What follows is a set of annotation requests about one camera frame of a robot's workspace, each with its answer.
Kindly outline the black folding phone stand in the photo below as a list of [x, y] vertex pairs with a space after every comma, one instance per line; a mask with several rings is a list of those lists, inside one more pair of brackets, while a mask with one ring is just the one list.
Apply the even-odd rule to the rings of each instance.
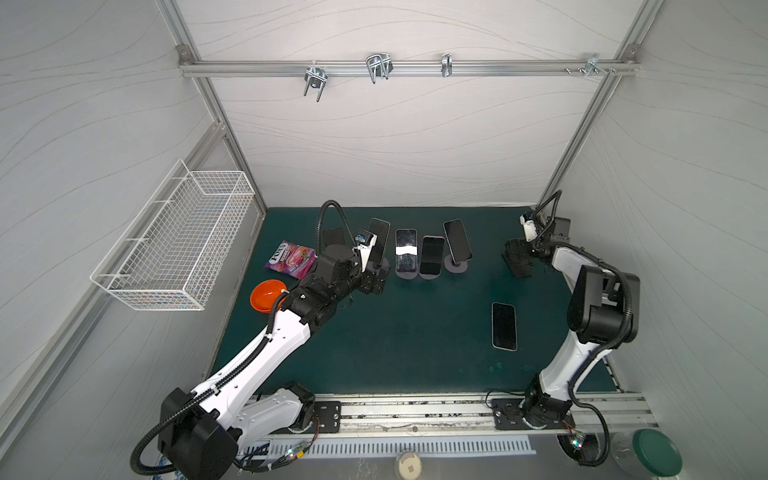
[[345, 246], [347, 244], [345, 231], [342, 227], [324, 229], [321, 236], [325, 247], [332, 245]]

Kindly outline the aluminium crossbar rail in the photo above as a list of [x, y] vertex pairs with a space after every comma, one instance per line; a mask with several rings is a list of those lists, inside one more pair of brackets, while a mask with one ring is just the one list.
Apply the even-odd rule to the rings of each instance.
[[190, 78], [302, 78], [319, 73], [328, 78], [449, 78], [522, 76], [625, 76], [640, 64], [632, 57], [601, 58], [596, 54], [571, 60], [466, 60], [451, 54], [427, 60], [403, 60], [373, 54], [364, 60], [190, 61], [179, 66]]

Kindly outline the round white puck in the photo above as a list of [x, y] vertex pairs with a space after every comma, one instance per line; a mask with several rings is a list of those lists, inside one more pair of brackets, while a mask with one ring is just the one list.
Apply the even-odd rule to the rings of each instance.
[[418, 480], [423, 472], [420, 456], [413, 451], [401, 453], [395, 462], [395, 474], [399, 480]]

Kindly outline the phone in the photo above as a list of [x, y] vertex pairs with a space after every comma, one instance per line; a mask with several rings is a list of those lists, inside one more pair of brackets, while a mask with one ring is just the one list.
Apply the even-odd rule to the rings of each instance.
[[422, 239], [419, 274], [422, 277], [437, 277], [441, 274], [445, 238], [442, 236], [424, 236]]
[[472, 259], [472, 249], [464, 222], [461, 219], [443, 223], [445, 238], [448, 243], [453, 264], [460, 264]]
[[411, 280], [418, 274], [418, 235], [415, 229], [395, 232], [395, 269], [398, 277]]
[[511, 304], [494, 302], [491, 306], [492, 345], [504, 351], [518, 348], [517, 315]]
[[372, 218], [369, 222], [368, 230], [376, 236], [376, 241], [371, 249], [369, 261], [378, 266], [382, 263], [384, 258], [386, 244], [390, 233], [390, 223], [379, 218]]

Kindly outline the green lid jar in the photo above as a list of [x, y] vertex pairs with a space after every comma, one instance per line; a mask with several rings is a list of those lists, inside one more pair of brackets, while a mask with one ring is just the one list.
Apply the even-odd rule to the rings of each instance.
[[610, 450], [619, 467], [637, 478], [675, 477], [683, 468], [677, 446], [663, 432], [655, 429], [612, 434]]

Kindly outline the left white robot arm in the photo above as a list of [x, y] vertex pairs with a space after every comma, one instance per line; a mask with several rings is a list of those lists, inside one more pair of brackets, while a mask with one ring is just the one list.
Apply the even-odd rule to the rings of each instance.
[[354, 291], [380, 294], [389, 273], [384, 250], [388, 222], [373, 218], [351, 242], [331, 242], [316, 226], [317, 258], [293, 287], [273, 301], [265, 328], [209, 379], [186, 392], [172, 391], [163, 401], [160, 420], [134, 447], [129, 465], [140, 476], [173, 472], [186, 479], [220, 479], [231, 468], [251, 474], [290, 465], [306, 454], [303, 441], [275, 460], [255, 461], [246, 452], [252, 441], [279, 431], [322, 430], [315, 397], [296, 383], [266, 397], [256, 391], [297, 349], [312, 338]]

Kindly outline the orange plastic bowl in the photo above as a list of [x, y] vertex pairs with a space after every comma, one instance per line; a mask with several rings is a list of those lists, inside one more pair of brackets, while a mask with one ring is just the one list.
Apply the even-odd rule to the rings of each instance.
[[269, 313], [277, 298], [287, 290], [280, 280], [269, 279], [256, 285], [250, 293], [249, 304], [257, 312]]

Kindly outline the purple Fox's candy bag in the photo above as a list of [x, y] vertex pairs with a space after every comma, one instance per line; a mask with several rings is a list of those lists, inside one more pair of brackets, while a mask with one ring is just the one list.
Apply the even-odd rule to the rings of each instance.
[[317, 258], [313, 248], [282, 241], [264, 265], [267, 270], [303, 279]]

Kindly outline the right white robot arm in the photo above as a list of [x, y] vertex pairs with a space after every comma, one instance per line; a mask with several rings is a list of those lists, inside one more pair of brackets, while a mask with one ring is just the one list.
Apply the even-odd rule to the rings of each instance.
[[532, 380], [520, 410], [525, 423], [543, 429], [562, 422], [572, 406], [584, 408], [576, 392], [592, 368], [613, 350], [634, 340], [639, 328], [636, 300], [640, 280], [569, 242], [570, 221], [556, 215], [555, 191], [520, 217], [524, 236], [507, 243], [508, 263], [519, 278], [532, 274], [539, 258], [571, 283], [566, 311], [569, 332], [549, 365]]

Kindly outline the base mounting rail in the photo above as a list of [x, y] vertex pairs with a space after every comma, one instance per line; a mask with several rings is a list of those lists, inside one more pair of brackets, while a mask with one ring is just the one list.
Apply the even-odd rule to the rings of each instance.
[[521, 400], [511, 394], [461, 392], [442, 394], [318, 394], [319, 402], [338, 402], [340, 437], [598, 434], [601, 424], [590, 410], [574, 405], [563, 422], [532, 429], [518, 413]]

